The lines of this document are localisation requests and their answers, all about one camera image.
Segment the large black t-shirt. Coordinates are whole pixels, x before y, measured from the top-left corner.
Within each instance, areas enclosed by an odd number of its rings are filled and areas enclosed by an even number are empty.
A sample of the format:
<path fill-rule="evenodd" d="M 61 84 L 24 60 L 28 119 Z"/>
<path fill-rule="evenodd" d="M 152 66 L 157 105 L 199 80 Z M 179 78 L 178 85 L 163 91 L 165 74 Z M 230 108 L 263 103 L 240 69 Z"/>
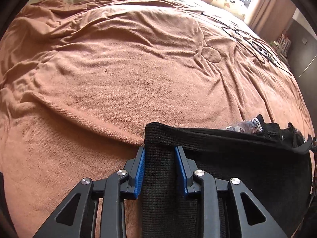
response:
<path fill-rule="evenodd" d="M 291 237 L 308 210 L 312 138 L 292 125 L 281 129 L 266 124 L 261 115 L 256 126 L 243 133 L 146 125 L 142 236 L 197 236 L 198 202 L 186 200 L 179 190 L 175 149 L 181 146 L 187 158 L 213 177 L 239 178 Z"/>

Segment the brown bed blanket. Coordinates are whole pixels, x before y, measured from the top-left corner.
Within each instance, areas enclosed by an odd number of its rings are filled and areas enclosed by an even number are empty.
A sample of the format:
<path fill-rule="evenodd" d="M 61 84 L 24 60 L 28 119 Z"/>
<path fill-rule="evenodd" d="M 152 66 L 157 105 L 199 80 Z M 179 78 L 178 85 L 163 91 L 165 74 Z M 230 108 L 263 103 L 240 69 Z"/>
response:
<path fill-rule="evenodd" d="M 1 172 L 18 236 L 81 177 L 123 166 L 149 123 L 221 129 L 260 114 L 313 134 L 294 77 L 232 26 L 172 0 L 25 6 L 1 39 Z"/>

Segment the white bedside cabinet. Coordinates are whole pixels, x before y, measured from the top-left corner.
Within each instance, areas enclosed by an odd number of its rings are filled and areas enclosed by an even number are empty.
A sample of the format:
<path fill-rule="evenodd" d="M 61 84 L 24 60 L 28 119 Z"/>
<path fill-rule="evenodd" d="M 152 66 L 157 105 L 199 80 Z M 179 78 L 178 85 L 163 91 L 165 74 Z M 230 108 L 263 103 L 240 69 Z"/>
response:
<path fill-rule="evenodd" d="M 283 30 L 278 39 L 272 41 L 270 45 L 276 52 L 280 60 L 282 60 L 282 62 L 284 62 L 285 64 L 288 64 L 287 53 L 291 46 L 291 40 L 287 36 L 287 31 Z"/>

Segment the right pink curtain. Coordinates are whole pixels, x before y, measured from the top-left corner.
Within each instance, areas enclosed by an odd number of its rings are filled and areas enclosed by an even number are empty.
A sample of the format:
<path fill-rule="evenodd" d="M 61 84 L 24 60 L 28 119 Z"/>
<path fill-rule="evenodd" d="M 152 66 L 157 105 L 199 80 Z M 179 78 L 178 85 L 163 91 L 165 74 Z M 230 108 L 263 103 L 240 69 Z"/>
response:
<path fill-rule="evenodd" d="M 291 0 L 251 0 L 244 22 L 261 39 L 272 42 L 287 29 L 295 10 Z"/>

